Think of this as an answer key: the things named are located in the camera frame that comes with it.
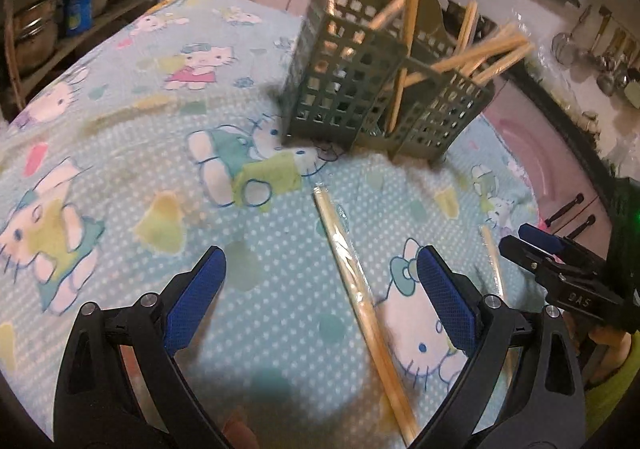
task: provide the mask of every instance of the polka dot pattern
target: polka dot pattern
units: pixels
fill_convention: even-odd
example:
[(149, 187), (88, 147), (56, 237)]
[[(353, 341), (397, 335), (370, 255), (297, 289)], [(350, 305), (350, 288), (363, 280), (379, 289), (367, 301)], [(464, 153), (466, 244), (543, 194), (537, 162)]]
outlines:
[[(0, 363), (0, 369), (30, 415), (51, 435), (58, 368), (80, 305), (130, 305), (143, 293), (161, 291), (176, 273), (190, 270), (209, 245), (218, 245), (234, 253), (233, 276), (191, 346), (176, 355), (210, 417), (222, 425), (242, 405), (267, 449), (404, 447), (398, 432), (381, 427), (382, 385), (321, 236), (312, 187), (327, 185), (344, 211), (376, 302), (386, 296), (389, 262), (402, 255), (407, 238), (434, 245), (452, 270), (468, 275), (482, 292), (495, 291), (478, 231), (479, 225), (491, 223), (480, 210), (471, 170), (482, 164), (494, 172), (498, 195), (513, 203), (514, 228), (537, 222), (530, 189), (508, 171), (510, 154), (479, 117), (436, 167), (408, 158), (391, 164), (382, 154), (357, 150), (303, 178), (300, 190), (274, 196), (269, 209), (215, 206), (190, 158), (187, 137), (222, 124), (251, 130), (249, 119), (277, 114), (271, 90), (284, 80), (282, 60), (287, 58), (274, 44), (282, 36), (293, 38), (300, 20), (245, 0), (191, 1), (171, 7), (175, 17), (188, 17), (189, 24), (139, 34), (123, 49), (116, 44), (127, 37), (127, 29), (106, 41), (96, 51), (78, 101), (59, 121), (2, 141), (1, 216), (9, 216), (44, 174), (70, 156), (83, 171), (73, 180), (68, 200), (83, 216), (104, 220), (106, 229), (98, 242), (95, 272), (60, 317), (43, 313), (30, 269), (20, 270), (15, 283), (12, 273), (0, 274), (0, 323), (13, 325), (18, 368), (9, 373)], [(212, 12), (230, 4), (260, 16), (263, 23), (233, 26)], [(238, 58), (220, 68), (215, 86), (173, 93), (152, 109), (131, 109), (150, 92), (166, 95), (161, 91), (164, 74), (152, 59), (205, 39), (232, 45)], [(264, 48), (268, 54), (250, 63), (255, 54), (249, 48)], [(143, 70), (136, 67), (141, 61)], [(235, 79), (247, 76), (254, 85), (234, 87)], [(36, 174), (24, 178), (34, 142), (46, 142), (49, 150)], [(467, 183), (460, 183), (462, 178)], [(460, 207), (457, 219), (447, 218), (434, 200), (434, 194), (450, 187)], [(177, 255), (158, 254), (133, 233), (160, 191), (174, 193), (184, 214), (186, 241)], [(499, 240), (500, 228), (492, 231)], [(542, 296), (529, 276), (507, 261), (502, 271), (509, 304), (540, 309)], [(447, 384), (437, 372), (420, 385), (412, 375), (402, 382), (424, 426), (445, 398)], [(479, 427), (491, 424), (503, 397), (500, 380)]]

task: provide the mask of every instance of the table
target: table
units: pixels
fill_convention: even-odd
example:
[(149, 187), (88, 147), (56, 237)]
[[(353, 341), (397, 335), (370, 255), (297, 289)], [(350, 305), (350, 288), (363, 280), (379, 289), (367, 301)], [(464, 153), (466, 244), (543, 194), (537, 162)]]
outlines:
[[(221, 425), (242, 407), (267, 449), (403, 447), (313, 203), (319, 182), (421, 426), (457, 378), (466, 357), (415, 256), (432, 244), (494, 292), (479, 225), (497, 241), (538, 223), (527, 175), (482, 116), (433, 168), (321, 143), (283, 148), (276, 94), (300, 23), (247, 0), (169, 0), (79, 60), (4, 132), (0, 369), (47, 434), (81, 304), (130, 305), (218, 245), (225, 284), (176, 355), (211, 418)], [(542, 307), (529, 276), (507, 260), (502, 272), (508, 304)], [(498, 381), (479, 427), (503, 396)]]

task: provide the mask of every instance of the chopstick in plastic wrapper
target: chopstick in plastic wrapper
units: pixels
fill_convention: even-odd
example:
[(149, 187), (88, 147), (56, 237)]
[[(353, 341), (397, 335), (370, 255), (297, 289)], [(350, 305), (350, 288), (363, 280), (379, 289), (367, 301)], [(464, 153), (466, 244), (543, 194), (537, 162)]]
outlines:
[(386, 346), (385, 337), (373, 308), (369, 284), (353, 244), (335, 212), (335, 206), (331, 201), (329, 191), (324, 186), (316, 185), (313, 194), (322, 225), (324, 225), (327, 239), (331, 244), (335, 262), (338, 265), (342, 282), (349, 295), (362, 335), (378, 370), (396, 421), (400, 426), (404, 443), (409, 447), (418, 436), (418, 424)]

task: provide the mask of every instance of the wooden shelf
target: wooden shelf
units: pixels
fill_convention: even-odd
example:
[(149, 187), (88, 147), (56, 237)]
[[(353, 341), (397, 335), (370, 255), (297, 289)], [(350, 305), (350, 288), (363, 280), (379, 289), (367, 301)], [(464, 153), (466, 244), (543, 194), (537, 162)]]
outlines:
[(66, 37), (60, 39), (56, 45), (56, 51), (53, 56), (39, 67), (34, 73), (22, 79), (22, 93), (27, 96), (44, 77), (56, 67), (60, 61), (68, 56), (78, 45), (89, 37), (94, 35), (98, 30), (104, 28), (110, 22), (125, 15), (127, 12), (139, 7), (144, 2), (152, 2), (153, 0), (121, 0), (108, 7), (107, 11), (94, 19), (94, 25), (86, 32), (74, 37)]

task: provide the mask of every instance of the black handle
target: black handle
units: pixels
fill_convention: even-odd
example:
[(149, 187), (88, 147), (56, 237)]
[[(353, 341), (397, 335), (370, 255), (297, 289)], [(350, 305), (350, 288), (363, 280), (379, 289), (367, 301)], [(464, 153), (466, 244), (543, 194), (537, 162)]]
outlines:
[(558, 218), (562, 218), (569, 210), (575, 206), (581, 204), (584, 201), (584, 194), (578, 193), (576, 197), (569, 203), (567, 203), (562, 209), (558, 210), (553, 216), (545, 220), (545, 225), (551, 227), (551, 223), (555, 222)]
[(569, 233), (569, 235), (566, 236), (567, 239), (575, 239), (575, 238), (577, 238), (578, 236), (581, 235), (581, 233), (584, 232), (584, 230), (587, 227), (590, 227), (595, 222), (596, 222), (596, 215), (595, 214), (591, 214), (582, 225), (579, 225), (578, 227), (576, 227), (575, 230), (572, 233)]

